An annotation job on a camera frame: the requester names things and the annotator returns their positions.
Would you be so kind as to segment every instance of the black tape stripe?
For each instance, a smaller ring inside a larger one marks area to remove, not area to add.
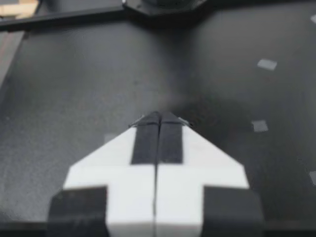
[[[160,115],[153,112],[135,124],[137,127],[131,164],[155,164]]]
[[[201,237],[260,237],[264,217],[259,197],[247,189],[204,187]]]
[[[107,188],[61,191],[51,201],[47,237],[109,237]]]
[[[158,143],[159,163],[183,163],[182,126],[182,121],[175,115],[162,115]]]

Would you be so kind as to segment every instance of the black mat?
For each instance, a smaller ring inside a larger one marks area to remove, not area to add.
[[[316,218],[314,14],[316,2],[288,3],[218,11],[191,29],[31,32],[0,107],[3,216],[44,220],[69,165],[142,114],[172,111],[245,165],[267,220]],[[257,67],[263,58],[275,71]],[[269,130],[254,132],[257,120]]]

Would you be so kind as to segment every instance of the white foam block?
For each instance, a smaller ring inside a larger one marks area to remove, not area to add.
[[[134,149],[136,130],[137,129],[135,127],[128,129],[112,141],[73,164],[71,168],[130,165]]]
[[[188,166],[243,167],[187,126],[182,128],[183,163]]]
[[[157,237],[198,237],[203,222],[203,187],[249,188],[243,167],[159,165]]]
[[[269,71],[274,71],[277,67],[277,62],[269,59],[261,59],[257,65],[259,68],[263,68]]]
[[[154,234],[155,167],[73,168],[64,189],[107,187],[106,225],[111,237]]]

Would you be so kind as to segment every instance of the black metal frame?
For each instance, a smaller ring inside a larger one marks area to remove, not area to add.
[[[262,4],[260,0],[253,0],[253,4]],[[240,4],[249,4],[249,0],[240,0]],[[236,2],[226,0],[222,7],[235,7]],[[32,29],[55,27],[57,25],[85,24],[127,19],[128,11],[123,4],[115,7],[104,7],[73,12],[53,13],[44,16],[8,20],[0,22],[0,31],[27,31]],[[44,237],[47,223],[7,222],[0,223],[1,237],[15,237],[27,234],[32,237]],[[316,235],[316,221],[273,221],[267,222],[264,227],[265,237],[306,237]]]

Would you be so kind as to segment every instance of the white tape marker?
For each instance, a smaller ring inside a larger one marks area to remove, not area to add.
[[[311,16],[311,21],[313,21],[316,24],[316,15]]]
[[[265,120],[252,121],[254,132],[266,132],[268,131],[268,125]]]
[[[274,71],[277,66],[277,62],[269,59],[261,59],[257,65],[259,68],[263,68],[269,71]]]
[[[316,171],[311,171],[310,177],[311,177],[313,184],[316,186]]]

